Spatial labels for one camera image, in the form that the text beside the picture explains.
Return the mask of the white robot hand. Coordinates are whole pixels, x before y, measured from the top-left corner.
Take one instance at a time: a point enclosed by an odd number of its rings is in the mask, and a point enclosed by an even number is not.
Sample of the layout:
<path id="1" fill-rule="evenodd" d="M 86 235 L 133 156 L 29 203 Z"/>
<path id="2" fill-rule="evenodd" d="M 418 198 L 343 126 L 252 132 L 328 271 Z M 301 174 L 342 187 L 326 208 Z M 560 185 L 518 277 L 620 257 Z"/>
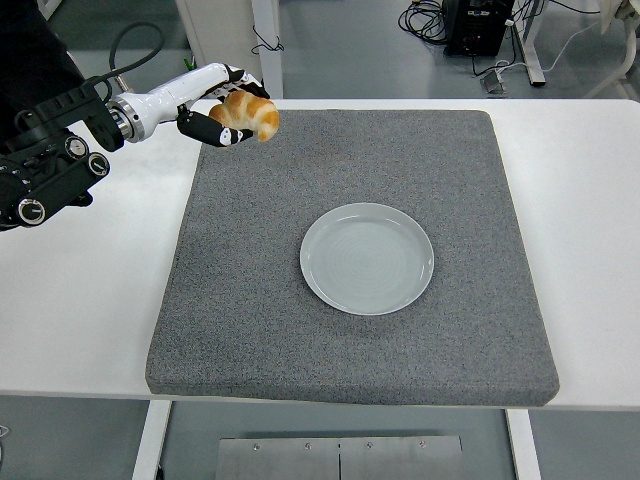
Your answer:
<path id="1" fill-rule="evenodd" d="M 228 147 L 237 144 L 251 134 L 247 130 L 223 126 L 206 115 L 191 111 L 190 107 L 207 95 L 224 100 L 230 93 L 240 90 L 259 98 L 269 97 L 254 76 L 223 63 L 196 68 L 146 94 L 132 94 L 128 100 L 133 110 L 131 140 L 146 140 L 158 125 L 174 122 L 183 135 L 207 145 Z"/>

